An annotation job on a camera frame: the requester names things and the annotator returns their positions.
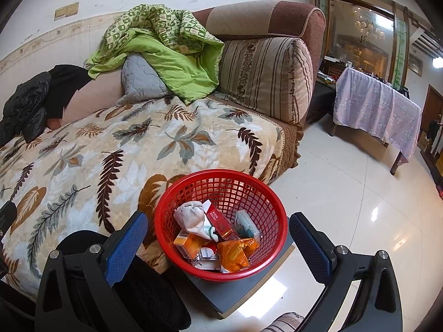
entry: snack wrapper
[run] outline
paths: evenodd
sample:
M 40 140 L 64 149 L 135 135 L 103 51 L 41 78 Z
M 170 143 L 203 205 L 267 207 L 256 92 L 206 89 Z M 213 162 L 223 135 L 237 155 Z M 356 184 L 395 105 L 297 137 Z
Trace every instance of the snack wrapper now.
M 253 238 L 225 241 L 217 244 L 221 265 L 229 272 L 237 272 L 249 266 L 248 258 L 258 248 Z

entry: framed painting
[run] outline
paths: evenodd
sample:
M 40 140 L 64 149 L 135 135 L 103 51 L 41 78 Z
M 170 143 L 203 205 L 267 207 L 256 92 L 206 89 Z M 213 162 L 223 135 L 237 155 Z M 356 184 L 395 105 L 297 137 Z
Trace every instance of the framed painting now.
M 423 74 L 423 61 L 418 57 L 409 54 L 408 68 L 421 77 Z

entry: white tile floor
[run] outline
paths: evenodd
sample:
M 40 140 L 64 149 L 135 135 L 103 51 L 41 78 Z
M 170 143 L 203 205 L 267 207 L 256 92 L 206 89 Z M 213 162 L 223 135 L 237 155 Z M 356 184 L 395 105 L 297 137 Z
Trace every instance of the white tile floor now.
M 338 127 L 331 117 L 306 128 L 299 166 L 280 176 L 272 189 L 287 215 L 302 211 L 334 244 L 375 254 L 387 250 L 400 289 L 403 331 L 412 332 L 443 286 L 443 201 L 418 151 L 389 173 L 398 151 L 363 131 Z M 357 292 L 353 283 L 331 331 L 338 331 Z M 203 312 L 202 300 L 184 296 L 189 331 L 258 332 L 284 312 L 306 315 L 323 286 L 312 277 L 296 249 L 242 307 L 225 320 Z

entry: leaf-patterned blanket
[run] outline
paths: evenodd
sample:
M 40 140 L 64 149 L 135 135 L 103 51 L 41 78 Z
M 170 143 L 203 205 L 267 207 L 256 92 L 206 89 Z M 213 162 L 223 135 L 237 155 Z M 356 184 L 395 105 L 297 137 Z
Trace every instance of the leaf-patterned blanket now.
M 0 204 L 17 205 L 5 235 L 5 281 L 35 298 L 49 253 L 69 234 L 109 235 L 135 210 L 152 221 L 178 178 L 230 168 L 268 183 L 279 172 L 284 133 L 251 112 L 210 98 L 178 97 L 101 110 L 31 143 L 16 137 L 0 152 Z M 163 272 L 168 262 L 150 230 L 137 254 Z
M 186 104 L 218 86 L 224 43 L 211 35 L 191 11 L 165 5 L 138 5 L 119 16 L 103 35 L 100 49 L 87 60 L 89 76 L 123 65 L 139 52 L 162 81 Z

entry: patterned cushion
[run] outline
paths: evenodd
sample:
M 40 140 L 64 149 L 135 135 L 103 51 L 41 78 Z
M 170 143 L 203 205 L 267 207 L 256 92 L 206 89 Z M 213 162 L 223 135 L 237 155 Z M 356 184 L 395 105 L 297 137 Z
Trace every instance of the patterned cushion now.
M 297 123 L 311 100 L 312 76 L 311 55 L 299 38 L 234 40 L 225 45 L 219 89 L 246 108 Z
M 302 323 L 304 317 L 295 312 L 288 312 L 277 318 L 261 332 L 294 332 Z

